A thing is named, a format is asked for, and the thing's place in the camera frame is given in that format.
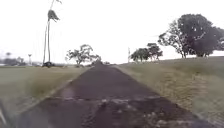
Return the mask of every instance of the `grassy field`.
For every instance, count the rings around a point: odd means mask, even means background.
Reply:
[[[224,57],[117,66],[164,97],[224,127]]]
[[[9,116],[15,116],[84,71],[86,68],[0,67],[0,99]]]

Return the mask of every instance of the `palm tree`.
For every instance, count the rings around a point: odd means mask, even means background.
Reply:
[[[51,54],[50,54],[50,20],[54,20],[55,22],[57,20],[59,20],[56,13],[52,10],[54,2],[55,2],[55,0],[52,1],[51,7],[48,11],[48,20],[47,20],[47,25],[46,25],[46,29],[45,29],[43,65],[45,63],[46,40],[47,40],[47,43],[48,43],[48,63],[51,63],[50,62],[51,61]]]

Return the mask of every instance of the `overcast sky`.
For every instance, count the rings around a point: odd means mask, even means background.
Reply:
[[[224,28],[223,0],[61,0],[53,9],[61,19],[51,22],[53,62],[65,62],[66,51],[89,44],[104,61],[127,62],[131,52],[156,42],[169,23],[182,14],[200,13]],[[26,60],[43,58],[44,31],[51,0],[2,0],[0,57],[11,52]],[[162,47],[165,58],[177,58]]]

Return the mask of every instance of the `tree canopy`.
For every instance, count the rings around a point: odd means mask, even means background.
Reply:
[[[149,58],[154,58],[159,60],[159,57],[162,56],[162,51],[156,43],[148,43],[148,48],[139,48],[133,54],[131,54],[131,59],[134,61],[148,60]]]
[[[86,61],[101,60],[101,57],[99,55],[93,55],[91,54],[91,51],[93,51],[93,48],[90,45],[83,44],[80,46],[79,50],[69,50],[66,56],[69,58],[69,60],[75,59],[77,65],[80,65],[81,63]]]
[[[186,55],[204,57],[214,50],[223,50],[224,30],[212,25],[201,14],[185,14],[173,21],[159,36],[159,44],[172,46],[183,58]]]

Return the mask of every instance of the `road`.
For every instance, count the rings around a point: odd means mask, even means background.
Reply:
[[[91,68],[22,113],[18,128],[213,128],[110,66]]]

